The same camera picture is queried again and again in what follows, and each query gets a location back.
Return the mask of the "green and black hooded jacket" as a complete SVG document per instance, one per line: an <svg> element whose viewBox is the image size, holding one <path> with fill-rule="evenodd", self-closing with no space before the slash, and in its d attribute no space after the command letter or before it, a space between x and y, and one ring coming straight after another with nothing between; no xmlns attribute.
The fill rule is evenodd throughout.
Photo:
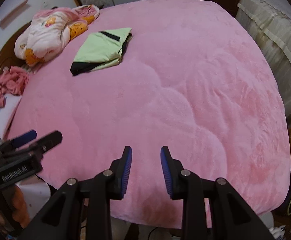
<svg viewBox="0 0 291 240"><path fill-rule="evenodd" d="M90 34L75 55L70 67L71 74L77 76L120 64L132 37L131 28Z"/></svg>

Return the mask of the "crumpled pink garment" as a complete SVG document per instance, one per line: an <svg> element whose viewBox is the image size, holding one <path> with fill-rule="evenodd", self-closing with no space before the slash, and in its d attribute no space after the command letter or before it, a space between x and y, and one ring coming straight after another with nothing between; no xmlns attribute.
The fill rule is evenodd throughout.
<svg viewBox="0 0 291 240"><path fill-rule="evenodd" d="M23 94L29 81L29 74L17 66L5 68L0 75L0 108L5 107L5 94L20 96Z"/></svg>

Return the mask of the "pink floral folded quilt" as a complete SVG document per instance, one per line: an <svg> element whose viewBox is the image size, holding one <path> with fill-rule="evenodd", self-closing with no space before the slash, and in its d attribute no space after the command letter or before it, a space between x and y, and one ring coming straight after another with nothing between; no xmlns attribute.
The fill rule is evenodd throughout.
<svg viewBox="0 0 291 240"><path fill-rule="evenodd" d="M41 10L17 38L15 56L30 67L51 61L70 41L86 32L99 15L99 8L93 4Z"/></svg>

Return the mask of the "pink plush bed blanket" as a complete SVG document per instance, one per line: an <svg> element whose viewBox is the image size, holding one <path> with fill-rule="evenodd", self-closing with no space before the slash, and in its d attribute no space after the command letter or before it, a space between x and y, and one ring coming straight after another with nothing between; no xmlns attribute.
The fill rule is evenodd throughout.
<svg viewBox="0 0 291 240"><path fill-rule="evenodd" d="M131 28L120 64L73 76L87 37ZM182 202L167 194L160 150L208 180L226 178L258 213L282 204L290 146L276 80L247 31L218 4L143 0L101 10L86 32L42 66L24 90L8 137L61 131L40 177L54 187L107 169L133 150L127 193L111 215L179 228Z"/></svg>

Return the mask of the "beige lace covered furniture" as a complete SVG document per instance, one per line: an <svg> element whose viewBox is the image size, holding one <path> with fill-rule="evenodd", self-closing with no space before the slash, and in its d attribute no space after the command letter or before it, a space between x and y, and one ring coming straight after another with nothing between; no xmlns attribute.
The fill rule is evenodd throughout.
<svg viewBox="0 0 291 240"><path fill-rule="evenodd" d="M268 62L291 117L291 5L287 0L240 0L236 20Z"/></svg>

